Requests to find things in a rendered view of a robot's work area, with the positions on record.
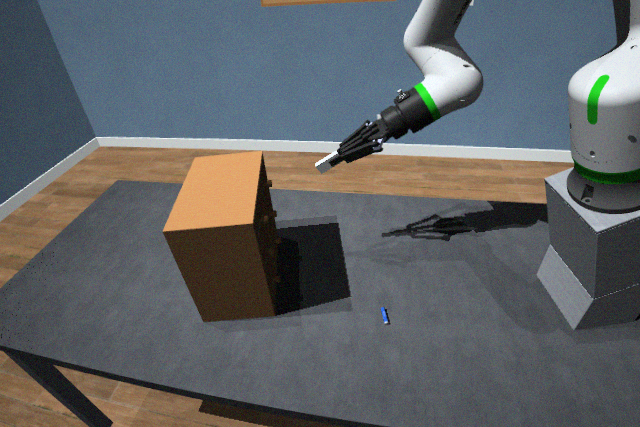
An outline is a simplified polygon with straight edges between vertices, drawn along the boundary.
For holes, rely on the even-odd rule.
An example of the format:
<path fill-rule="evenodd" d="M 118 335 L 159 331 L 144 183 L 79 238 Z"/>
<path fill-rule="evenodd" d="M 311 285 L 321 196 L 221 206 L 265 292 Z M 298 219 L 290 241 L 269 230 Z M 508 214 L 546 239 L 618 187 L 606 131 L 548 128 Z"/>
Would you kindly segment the brown wooden drawer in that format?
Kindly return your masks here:
<path fill-rule="evenodd" d="M 275 248 L 271 248 L 267 224 L 265 224 L 264 228 L 264 239 L 263 239 L 263 251 L 262 251 L 262 261 L 264 265 L 264 270 L 269 286 L 269 271 L 270 271 L 270 255 L 275 255 Z"/>
<path fill-rule="evenodd" d="M 264 207 L 265 214 L 266 214 L 267 194 L 268 194 L 268 187 L 267 186 L 268 187 L 272 187 L 272 181 L 267 179 L 264 158 L 262 157 L 260 178 L 259 178 L 259 187 L 260 187 L 260 192 L 261 192 L 261 197 L 262 197 L 262 202 L 263 202 L 263 207 Z"/>
<path fill-rule="evenodd" d="M 271 244 L 271 246 L 272 246 L 272 248 L 275 248 L 274 260 L 275 260 L 275 265 L 276 265 L 276 267 L 277 267 L 277 243 L 276 243 L 276 242 L 278 242 L 278 244 L 281 244 L 281 243 L 282 243 L 282 241 L 281 241 L 281 237 L 278 237 L 278 236 L 277 236 L 277 230 L 276 230 L 275 220 L 274 220 L 274 217 L 273 217 L 273 227 L 272 227 L 272 244 Z"/>
<path fill-rule="evenodd" d="M 268 231 L 269 231 L 269 236 L 270 236 L 270 241 L 271 241 L 271 237 L 272 237 L 272 220 L 273 220 L 273 217 L 277 217 L 277 212 L 276 212 L 276 210 L 273 211 L 273 209 L 272 209 L 272 203 L 271 203 L 269 189 L 268 189 L 268 194 L 267 194 L 266 215 L 268 215 L 268 218 L 269 218 L 269 223 L 267 224 L 267 226 L 268 226 Z"/>
<path fill-rule="evenodd" d="M 271 256 L 269 290 L 270 290 L 270 295 L 271 295 L 274 311 L 275 311 L 276 283 L 280 283 L 281 282 L 280 275 L 278 275 L 276 277 L 275 276 L 276 276 L 276 267 L 275 267 L 274 258 L 273 258 L 273 256 Z"/>
<path fill-rule="evenodd" d="M 268 223 L 269 223 L 269 218 L 268 218 L 268 215 L 266 216 L 264 215 L 260 190 L 258 189 L 255 216 L 254 216 L 254 227 L 255 227 L 255 232 L 256 232 L 261 256 L 262 256 L 264 224 L 268 224 Z"/>

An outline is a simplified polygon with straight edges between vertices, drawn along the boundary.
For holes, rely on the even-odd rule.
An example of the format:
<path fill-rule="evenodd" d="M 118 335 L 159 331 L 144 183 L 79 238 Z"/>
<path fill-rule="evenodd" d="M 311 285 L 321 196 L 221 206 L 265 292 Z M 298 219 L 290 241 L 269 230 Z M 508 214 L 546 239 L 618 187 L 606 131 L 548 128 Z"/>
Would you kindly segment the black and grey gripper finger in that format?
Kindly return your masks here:
<path fill-rule="evenodd" d="M 342 149 L 344 149 L 344 148 L 348 147 L 349 145 L 353 144 L 354 142 L 360 140 L 364 134 L 366 134 L 367 132 L 369 132 L 370 130 L 372 130 L 376 126 L 377 125 L 376 125 L 375 122 L 370 122 L 369 120 L 366 120 L 361 127 L 359 127 L 355 132 L 353 132 L 349 137 L 347 137 L 344 141 L 342 141 L 339 144 L 339 146 L 340 146 L 339 150 L 341 151 Z M 318 161 L 317 163 L 315 163 L 315 165 L 320 163 L 324 159 L 328 158 L 329 156 L 333 155 L 336 152 L 337 152 L 337 150 L 335 152 L 331 153 L 330 155 L 326 156 L 322 160 Z"/>
<path fill-rule="evenodd" d="M 379 142 L 375 140 L 373 140 L 373 142 L 369 142 L 367 140 L 368 137 L 377 133 L 378 131 L 378 127 L 373 128 L 370 132 L 363 135 L 360 140 L 354 142 L 341 151 L 337 149 L 336 153 L 316 164 L 315 167 L 321 174 L 323 174 L 324 172 L 328 171 L 329 169 L 333 168 L 343 161 L 350 163 L 370 154 L 382 152 L 382 145 L 387 138 L 386 136 L 382 139 L 379 139 Z"/>

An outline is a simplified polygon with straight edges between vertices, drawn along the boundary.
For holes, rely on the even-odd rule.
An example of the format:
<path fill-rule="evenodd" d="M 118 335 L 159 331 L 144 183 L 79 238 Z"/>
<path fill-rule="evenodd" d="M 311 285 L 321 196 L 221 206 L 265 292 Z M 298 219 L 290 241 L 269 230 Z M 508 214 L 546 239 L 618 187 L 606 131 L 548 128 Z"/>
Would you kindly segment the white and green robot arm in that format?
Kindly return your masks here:
<path fill-rule="evenodd" d="M 405 50 L 425 77 L 394 99 L 412 133 L 482 92 L 481 70 L 454 37 L 471 1 L 422 0 L 405 31 Z M 613 7 L 616 46 L 568 85 L 574 170 L 567 190 L 588 210 L 626 214 L 640 210 L 640 0 L 613 0 Z"/>

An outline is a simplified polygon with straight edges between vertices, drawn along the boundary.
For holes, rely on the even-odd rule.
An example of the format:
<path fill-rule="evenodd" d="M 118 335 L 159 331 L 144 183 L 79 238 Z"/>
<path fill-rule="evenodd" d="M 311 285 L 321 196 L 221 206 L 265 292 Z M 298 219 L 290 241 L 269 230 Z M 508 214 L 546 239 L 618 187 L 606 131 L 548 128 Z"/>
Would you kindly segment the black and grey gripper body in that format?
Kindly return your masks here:
<path fill-rule="evenodd" d="M 400 137 L 408 133 L 408 129 L 406 128 L 394 106 L 390 106 L 380 112 L 380 116 L 381 119 L 374 121 L 376 122 L 376 127 L 379 128 L 379 131 L 367 138 L 369 142 L 372 142 L 373 140 L 378 141 L 385 136 L 387 138 L 384 142 L 387 142 L 391 137 L 394 137 L 394 139 L 399 139 Z"/>

